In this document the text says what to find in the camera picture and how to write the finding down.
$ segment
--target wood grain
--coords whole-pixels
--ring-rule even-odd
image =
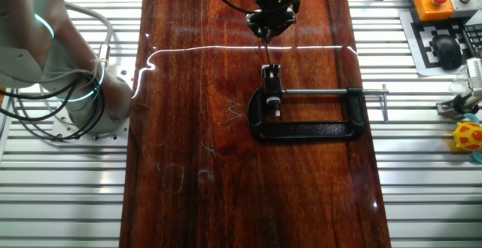
[[[255,0],[230,0],[255,9]],[[143,0],[120,247],[390,247],[370,131],[266,144],[246,123],[267,63],[220,0]],[[362,85],[347,0],[301,0],[270,44],[284,88]],[[343,118],[338,98],[284,120]]]

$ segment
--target clamp jaw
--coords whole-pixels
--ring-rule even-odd
[[[363,134],[366,126],[364,94],[387,94],[387,90],[363,90],[361,88],[336,90],[282,90],[280,65],[264,65],[261,74],[263,86],[253,94],[248,105],[248,126],[254,138],[268,142],[306,142],[324,139],[355,139]],[[264,117],[274,111],[281,115],[283,94],[346,95],[349,119],[346,121],[306,121],[268,123]]]

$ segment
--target metal slat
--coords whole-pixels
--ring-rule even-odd
[[[375,152],[382,153],[461,153],[455,147],[453,139],[374,139]]]
[[[123,195],[77,195],[77,194],[0,194],[0,203],[56,204],[122,204]]]
[[[2,161],[4,170],[125,170],[125,162],[31,162],[31,161]]]
[[[479,185],[476,170],[379,170],[382,185]]]
[[[121,222],[5,222],[0,237],[117,238]]]
[[[389,222],[391,238],[430,238],[464,241],[480,237],[482,222]]]
[[[123,185],[124,177],[123,170],[3,170],[0,185]]]
[[[460,152],[459,155],[454,154],[424,154],[424,155],[401,155],[401,154],[377,154],[377,161],[379,163],[388,161],[395,162],[397,164],[409,164],[413,162],[429,162],[430,164],[436,164],[438,161],[456,162],[454,167],[460,162],[471,161],[470,157]]]
[[[47,141],[42,141],[40,139],[9,139],[7,144],[5,145],[4,153],[8,153],[9,155],[12,154],[31,154],[31,155],[38,155],[38,154],[50,154],[55,153],[58,151],[62,151],[64,154],[67,153],[85,153],[85,154],[92,154],[97,153],[98,155],[105,154],[126,154],[127,148],[126,146],[119,148],[101,148],[102,146],[95,146],[89,145],[82,147],[79,145],[78,148],[59,148],[58,146],[51,144]]]
[[[389,109],[388,114],[390,124],[452,123],[454,124],[453,129],[456,128],[454,120],[437,115],[435,109]],[[380,124],[384,120],[383,113],[379,109],[368,109],[368,117],[373,124]]]
[[[465,209],[467,204],[482,204],[482,195],[480,194],[444,194],[444,195],[426,195],[426,194],[412,194],[412,195],[383,195],[383,200],[386,204],[403,204],[404,206],[410,206],[410,204],[463,204],[462,209]],[[463,219],[458,213],[447,218],[447,220],[460,220]]]
[[[0,239],[0,248],[118,248],[117,240],[8,240]]]
[[[379,170],[479,170],[479,165],[466,155],[466,161],[439,161],[439,162],[378,162]]]
[[[55,153],[55,154],[42,154],[38,153],[35,155],[16,155],[16,154],[4,154],[2,156],[2,165],[0,168],[3,168],[3,164],[14,161],[49,161],[51,163],[56,164],[57,162],[61,161],[125,161],[126,155],[123,154],[94,154],[94,155],[70,155],[66,153]]]
[[[392,240],[392,248],[481,248],[482,241]]]
[[[0,187],[0,194],[104,194],[122,195],[124,187]]]
[[[121,220],[122,204],[2,204],[6,219]]]
[[[482,220],[481,204],[385,204],[390,220]]]
[[[481,187],[459,187],[459,186],[446,186],[446,187],[437,187],[437,186],[386,186],[382,187],[382,192],[385,195],[394,195],[394,194],[415,194],[415,195],[434,195],[434,194],[482,194]]]

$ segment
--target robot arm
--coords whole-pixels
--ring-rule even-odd
[[[107,45],[98,57],[82,38],[64,0],[0,0],[0,87],[40,83],[55,92],[82,74],[95,75],[100,85],[86,84],[87,80],[79,84],[66,109],[73,124],[84,126],[90,121],[93,104],[99,102],[99,95],[93,93],[100,87],[105,111],[92,129],[96,134],[121,126],[130,110],[130,87],[108,72],[107,57]],[[58,97],[63,100],[66,93]]]

